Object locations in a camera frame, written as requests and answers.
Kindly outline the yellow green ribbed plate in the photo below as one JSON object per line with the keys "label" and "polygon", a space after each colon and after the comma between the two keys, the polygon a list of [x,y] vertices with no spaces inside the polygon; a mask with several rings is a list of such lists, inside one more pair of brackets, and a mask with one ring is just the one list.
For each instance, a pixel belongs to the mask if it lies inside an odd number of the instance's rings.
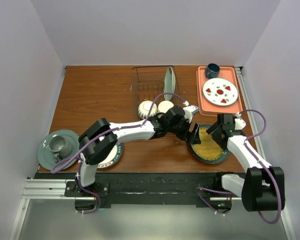
{"label": "yellow green ribbed plate", "polygon": [[206,133],[208,127],[202,126],[199,130],[201,144],[191,145],[191,149],[200,160],[212,162],[218,160],[223,155],[223,149]]}

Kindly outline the dark blue plate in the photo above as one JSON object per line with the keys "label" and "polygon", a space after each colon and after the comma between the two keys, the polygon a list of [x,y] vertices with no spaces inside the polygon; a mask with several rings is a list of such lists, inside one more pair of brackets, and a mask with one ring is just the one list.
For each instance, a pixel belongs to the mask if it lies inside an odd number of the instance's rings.
{"label": "dark blue plate", "polygon": [[199,161],[205,164],[219,164],[223,162],[229,155],[228,150],[223,150],[211,137],[206,130],[211,125],[204,124],[200,126],[199,137],[200,144],[189,146],[192,155]]}

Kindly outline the cream ceramic mug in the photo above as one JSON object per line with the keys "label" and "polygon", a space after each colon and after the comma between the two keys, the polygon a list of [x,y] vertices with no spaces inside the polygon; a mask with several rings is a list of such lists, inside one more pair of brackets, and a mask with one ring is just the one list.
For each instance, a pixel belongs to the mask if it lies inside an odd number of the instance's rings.
{"label": "cream ceramic mug", "polygon": [[174,104],[169,101],[169,100],[164,100],[162,102],[160,102],[158,104],[158,107],[157,107],[157,113],[158,114],[164,114],[166,113],[169,109],[173,108],[174,107]]}

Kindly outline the mint green flower plate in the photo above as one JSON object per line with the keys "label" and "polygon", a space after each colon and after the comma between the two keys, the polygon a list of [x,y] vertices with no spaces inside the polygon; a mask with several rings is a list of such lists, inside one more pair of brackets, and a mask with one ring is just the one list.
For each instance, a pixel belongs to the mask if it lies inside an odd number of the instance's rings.
{"label": "mint green flower plate", "polygon": [[164,78],[164,87],[163,92],[165,93],[164,99],[166,101],[170,101],[175,93],[176,88],[176,75],[174,69],[169,66],[166,70],[165,78]]}

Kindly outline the black wire dish rack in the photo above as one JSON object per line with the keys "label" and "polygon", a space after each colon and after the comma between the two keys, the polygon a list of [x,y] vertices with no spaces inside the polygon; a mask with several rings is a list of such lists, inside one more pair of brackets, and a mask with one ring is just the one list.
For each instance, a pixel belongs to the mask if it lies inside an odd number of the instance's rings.
{"label": "black wire dish rack", "polygon": [[149,100],[153,101],[157,107],[160,102],[165,101],[164,80],[168,67],[172,67],[175,73],[175,91],[172,94],[171,101],[174,105],[182,106],[183,101],[179,98],[180,90],[177,80],[175,67],[172,65],[153,65],[153,66],[137,66],[131,69],[132,84],[131,90],[134,94],[134,108],[136,116],[139,120],[143,120],[138,116],[138,106],[141,102]]}

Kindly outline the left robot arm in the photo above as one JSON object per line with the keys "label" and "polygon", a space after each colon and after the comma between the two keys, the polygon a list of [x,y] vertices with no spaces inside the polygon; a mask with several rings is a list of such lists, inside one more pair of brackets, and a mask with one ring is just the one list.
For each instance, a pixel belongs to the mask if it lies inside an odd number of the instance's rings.
{"label": "left robot arm", "polygon": [[98,164],[118,144],[159,139],[167,134],[174,134],[188,145],[200,144],[200,125],[196,123],[190,131],[192,118],[198,112],[199,108],[195,105],[175,105],[165,113],[138,122],[109,123],[105,118],[97,120],[78,138],[83,163],[77,175],[76,191],[82,196],[89,196],[93,192]]}

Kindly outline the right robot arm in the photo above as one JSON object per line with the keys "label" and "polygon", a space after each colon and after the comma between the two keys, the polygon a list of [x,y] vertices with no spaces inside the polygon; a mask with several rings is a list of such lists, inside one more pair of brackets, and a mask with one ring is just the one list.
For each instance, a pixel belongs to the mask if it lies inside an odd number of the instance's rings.
{"label": "right robot arm", "polygon": [[219,113],[206,133],[223,149],[232,153],[242,166],[245,177],[234,172],[219,172],[213,192],[220,197],[233,193],[241,197],[248,212],[282,211],[285,207],[285,174],[251,146],[243,132],[246,123],[241,114]]}

